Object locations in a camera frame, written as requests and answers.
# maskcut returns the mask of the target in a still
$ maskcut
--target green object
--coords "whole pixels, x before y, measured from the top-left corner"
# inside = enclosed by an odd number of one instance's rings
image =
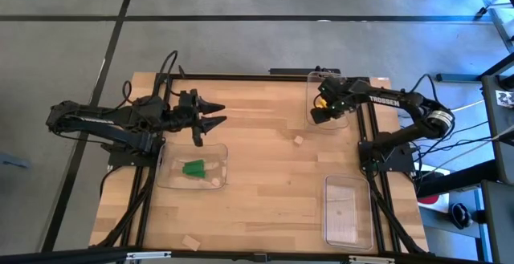
[[[194,160],[191,162],[187,162],[184,164],[184,167],[182,167],[182,172],[186,175],[193,176],[193,177],[206,177],[205,176],[205,169],[203,167],[204,161],[203,160]]]

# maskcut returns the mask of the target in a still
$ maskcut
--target wooden table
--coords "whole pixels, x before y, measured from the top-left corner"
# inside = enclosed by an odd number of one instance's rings
[[[154,79],[153,73],[135,73],[132,97],[151,94]],[[371,79],[371,84],[390,86],[388,79]],[[357,156],[356,114],[348,116],[347,128],[312,132],[304,128],[305,83],[173,81],[175,91],[191,88],[197,88],[205,100],[226,105],[218,114],[228,120],[203,139],[204,144],[228,147],[227,184],[220,190],[155,186],[144,248],[186,250],[182,239],[190,235],[201,242],[199,250],[205,251],[352,252],[324,242],[322,209],[327,175],[363,177]],[[368,119],[367,108],[364,110]],[[376,112],[380,131],[399,129],[394,109],[376,106]],[[165,136],[168,142],[193,144],[189,129]],[[296,136],[304,138],[302,145],[294,144]],[[91,244],[103,240],[125,212],[133,175],[134,168],[123,168],[105,181]],[[401,173],[388,175],[398,220],[427,250],[412,183]],[[381,222],[390,250],[390,232],[383,215]],[[134,223],[131,243],[138,220]],[[377,253],[373,242],[371,254]]]

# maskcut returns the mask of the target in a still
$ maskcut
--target gray floor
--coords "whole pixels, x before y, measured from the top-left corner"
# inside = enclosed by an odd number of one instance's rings
[[[117,14],[121,2],[0,0],[0,14]],[[473,15],[482,5],[482,0],[132,0],[128,13]],[[52,104],[87,103],[112,28],[112,23],[0,22],[0,95],[4,99],[0,151],[32,163],[30,169],[0,169],[0,254],[39,248],[73,148],[72,141],[49,134],[44,121]],[[321,65],[338,67],[346,75],[390,77],[394,88],[410,88],[424,73],[478,74],[508,54],[491,23],[127,22],[100,104],[117,104],[124,80],[134,71],[157,71],[173,49],[179,50],[177,63],[191,73],[264,74],[271,67]],[[438,84],[437,88],[439,98],[450,108],[481,98],[478,85]],[[428,84],[419,91],[430,94]],[[456,115],[456,129],[487,119],[483,105]],[[487,134],[484,125],[451,142]],[[466,149],[432,154],[426,164],[441,164]],[[465,168],[483,155],[492,157],[492,149],[484,147],[480,154],[472,153],[447,168]],[[87,246],[107,156],[97,145],[88,144],[57,249]],[[452,241],[441,234],[436,238]],[[441,255],[462,255],[430,248]]]

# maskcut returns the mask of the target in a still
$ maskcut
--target transparent plastic bin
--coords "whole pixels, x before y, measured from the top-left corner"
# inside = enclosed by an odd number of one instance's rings
[[[346,78],[339,74],[323,71],[313,71],[307,76],[307,88],[305,90],[305,129],[307,130],[336,130],[339,128],[346,128],[349,125],[349,121],[345,115],[339,119],[331,119],[327,122],[316,124],[311,115],[311,109],[314,108],[315,104],[318,104],[321,98],[318,96],[320,91],[318,87],[327,77],[338,78],[342,83],[346,81]]]
[[[373,248],[367,180],[345,175],[325,178],[324,239],[331,246],[355,250]]]
[[[220,189],[225,185],[228,150],[224,144],[196,147],[192,144],[165,144],[159,155],[157,186],[170,189]],[[205,178],[186,175],[182,167],[204,160]]]

